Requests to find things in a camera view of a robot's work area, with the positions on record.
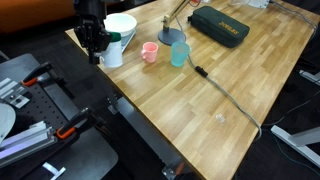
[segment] dark green case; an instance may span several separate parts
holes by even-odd
[[[210,6],[194,10],[189,21],[196,29],[228,48],[239,45],[250,30],[247,25]]]

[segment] desk lamp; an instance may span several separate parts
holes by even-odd
[[[182,9],[189,3],[190,0],[182,0],[170,13],[164,15],[163,30],[159,32],[159,40],[166,45],[171,46],[176,41],[185,41],[185,35],[178,29],[170,28],[170,23],[182,11]]]

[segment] white bowl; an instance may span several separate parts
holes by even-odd
[[[121,37],[125,37],[134,31],[137,20],[128,14],[114,13],[107,16],[104,26],[108,32],[118,32]]]

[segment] teal cup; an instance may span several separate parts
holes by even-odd
[[[183,66],[190,52],[190,47],[185,42],[174,42],[171,45],[171,64],[175,67]]]

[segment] wooden tabletop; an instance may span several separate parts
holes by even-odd
[[[232,49],[187,23],[195,8],[188,5],[178,18],[194,64],[204,68],[208,77],[263,123],[313,30],[302,18],[272,4],[258,9],[229,6],[227,2],[214,0],[200,6],[210,5],[250,27],[244,42]],[[158,0],[126,11],[137,19],[138,25],[123,54],[124,64],[114,69],[100,64],[99,68],[202,178],[231,179],[258,129],[190,64],[186,62],[181,68],[171,65],[170,47],[158,40],[158,32],[162,30],[163,16],[178,3]],[[320,19],[308,11],[279,3],[316,22]],[[179,29],[176,21],[171,27]],[[72,30],[67,34],[79,45]],[[142,45],[147,41],[159,45],[153,64],[140,58]],[[224,122],[216,119],[219,114]]]

